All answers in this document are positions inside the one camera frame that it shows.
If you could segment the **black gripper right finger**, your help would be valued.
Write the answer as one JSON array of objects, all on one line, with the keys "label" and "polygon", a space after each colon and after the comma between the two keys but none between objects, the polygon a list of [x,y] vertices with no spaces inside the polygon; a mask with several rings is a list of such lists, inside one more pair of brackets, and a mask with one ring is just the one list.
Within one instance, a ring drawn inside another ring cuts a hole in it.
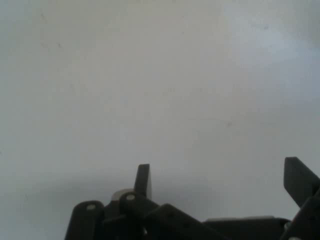
[{"label": "black gripper right finger", "polygon": [[299,211],[288,223],[282,240],[318,240],[320,238],[320,178],[299,158],[284,160],[283,185]]}]

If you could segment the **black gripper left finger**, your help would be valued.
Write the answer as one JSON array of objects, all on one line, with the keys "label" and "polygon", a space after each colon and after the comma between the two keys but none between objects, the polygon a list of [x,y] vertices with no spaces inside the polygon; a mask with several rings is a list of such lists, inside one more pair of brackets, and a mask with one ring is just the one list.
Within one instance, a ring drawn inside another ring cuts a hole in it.
[{"label": "black gripper left finger", "polygon": [[170,204],[151,199],[149,164],[137,168],[133,188],[109,204],[90,200],[73,208],[66,240],[223,240],[225,236]]}]

